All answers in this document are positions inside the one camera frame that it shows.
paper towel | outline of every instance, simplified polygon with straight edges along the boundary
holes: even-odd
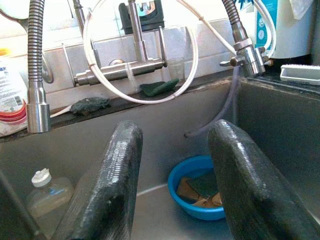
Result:
[[[290,0],[294,19],[302,19],[313,1],[314,0]]]

white container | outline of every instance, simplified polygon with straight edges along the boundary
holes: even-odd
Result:
[[[296,58],[311,53],[312,35],[316,18],[317,1],[309,7],[301,20],[294,18],[289,0],[262,0],[269,10],[273,21],[276,21],[276,49],[274,59]],[[255,43],[263,46],[267,40],[266,27],[255,9]]]
[[[27,209],[46,238],[51,239],[68,207],[74,188],[65,177],[52,179],[46,168],[35,173],[32,183],[36,189],[27,197]]]

plastic bottle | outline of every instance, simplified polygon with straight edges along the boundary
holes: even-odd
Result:
[[[74,193],[71,182],[52,178],[49,169],[37,171],[32,178],[36,187],[27,197],[27,209],[47,239],[55,233]]]

clear plastic bottle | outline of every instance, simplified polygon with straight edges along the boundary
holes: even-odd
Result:
[[[37,171],[32,178],[36,187],[27,197],[27,209],[47,239],[55,233],[74,193],[71,182],[52,178],[49,170]]]

flexible faucet hose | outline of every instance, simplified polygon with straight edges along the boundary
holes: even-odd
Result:
[[[240,22],[239,13],[234,0],[222,0],[231,25]]]
[[[31,0],[28,19],[28,77],[42,82],[42,32],[45,0]]]

